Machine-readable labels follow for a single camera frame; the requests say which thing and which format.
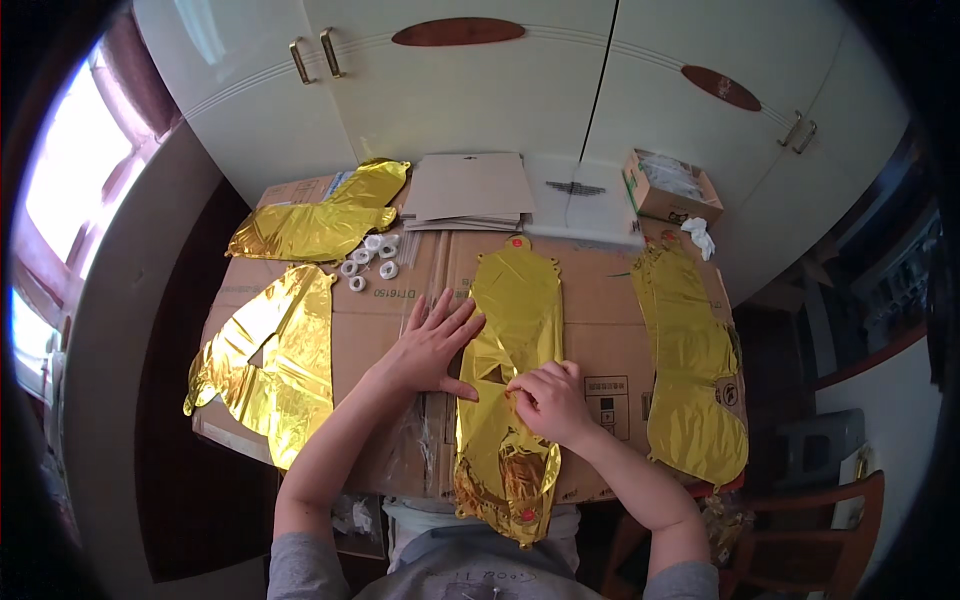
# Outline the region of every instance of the chair backrest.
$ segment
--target chair backrest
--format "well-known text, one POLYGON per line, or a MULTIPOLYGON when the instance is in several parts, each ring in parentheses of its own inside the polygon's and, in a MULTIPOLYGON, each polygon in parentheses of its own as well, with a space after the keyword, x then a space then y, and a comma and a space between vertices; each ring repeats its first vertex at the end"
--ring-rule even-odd
POLYGON ((758 513, 797 511, 859 496, 863 513, 850 530, 745 532, 736 546, 736 581, 780 591, 822 590, 831 600, 851 598, 874 551, 883 512, 883 471, 828 490, 744 503, 758 513))

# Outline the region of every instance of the person's right hand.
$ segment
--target person's right hand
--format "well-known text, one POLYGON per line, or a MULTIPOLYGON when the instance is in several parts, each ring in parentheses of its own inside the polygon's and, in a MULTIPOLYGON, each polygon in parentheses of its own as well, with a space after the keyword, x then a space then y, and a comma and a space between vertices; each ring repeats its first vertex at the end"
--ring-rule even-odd
POLYGON ((391 397, 409 397, 415 392, 449 392, 476 401, 473 386, 446 374, 453 355, 466 346, 483 329, 487 318, 481 313, 470 315, 476 308, 473 298, 447 316, 453 290, 446 288, 437 304, 425 314, 426 296, 420 295, 410 313, 406 331, 368 374, 385 385, 391 397))
POLYGON ((510 392, 517 413, 534 433, 574 451, 578 441, 600 427, 590 418, 576 363, 548 361, 512 379, 510 392))

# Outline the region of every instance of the foil balloon tab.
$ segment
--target foil balloon tab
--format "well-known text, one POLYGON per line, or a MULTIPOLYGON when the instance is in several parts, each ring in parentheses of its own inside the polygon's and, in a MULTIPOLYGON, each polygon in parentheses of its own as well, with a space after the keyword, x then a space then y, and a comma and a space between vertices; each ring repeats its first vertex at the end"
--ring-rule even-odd
POLYGON ((564 358, 560 269, 523 236, 478 258, 470 295, 487 324, 464 349, 460 370, 479 401, 457 401, 457 516, 482 518, 530 547, 547 533, 560 447, 527 427, 505 390, 520 373, 564 358))
POLYGON ((274 465, 289 468, 333 412, 336 280, 314 265, 290 268, 237 310, 190 365, 183 413, 219 395, 235 419, 267 437, 274 465))
POLYGON ((665 235, 631 273, 657 374, 649 457, 719 488, 747 463, 746 427, 716 402, 714 390, 717 379, 737 373, 739 360, 729 327, 713 317, 696 263, 665 235))
POLYGON ((406 182, 409 162, 373 158, 319 204, 266 204, 233 233, 227 256, 340 262, 368 231, 396 218, 387 207, 406 182))

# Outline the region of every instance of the person's left hand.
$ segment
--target person's left hand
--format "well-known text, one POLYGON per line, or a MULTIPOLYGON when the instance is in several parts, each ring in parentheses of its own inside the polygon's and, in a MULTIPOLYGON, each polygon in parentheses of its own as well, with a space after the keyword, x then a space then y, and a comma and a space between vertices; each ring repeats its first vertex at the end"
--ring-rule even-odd
POLYGON ((470 400, 477 399, 473 386, 446 374, 453 355, 467 345, 487 322, 483 314, 469 319, 476 302, 464 302, 449 317, 446 311, 453 290, 446 288, 437 304, 424 318, 426 297, 414 304, 407 330, 396 344, 368 371, 391 392, 408 396, 415 392, 448 392, 470 400))

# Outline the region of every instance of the forearm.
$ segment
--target forearm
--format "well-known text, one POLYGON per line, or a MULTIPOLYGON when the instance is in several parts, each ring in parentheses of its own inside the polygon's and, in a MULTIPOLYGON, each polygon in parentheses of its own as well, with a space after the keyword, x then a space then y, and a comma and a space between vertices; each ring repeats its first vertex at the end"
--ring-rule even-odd
POLYGON ((709 562, 707 532, 697 505, 665 470, 600 427, 570 449, 600 473, 627 512, 651 531, 651 577, 675 563, 709 562))
POLYGON ((382 417, 377 405, 387 393, 365 375, 310 437, 277 494, 274 538, 308 531, 332 543, 330 507, 382 417))

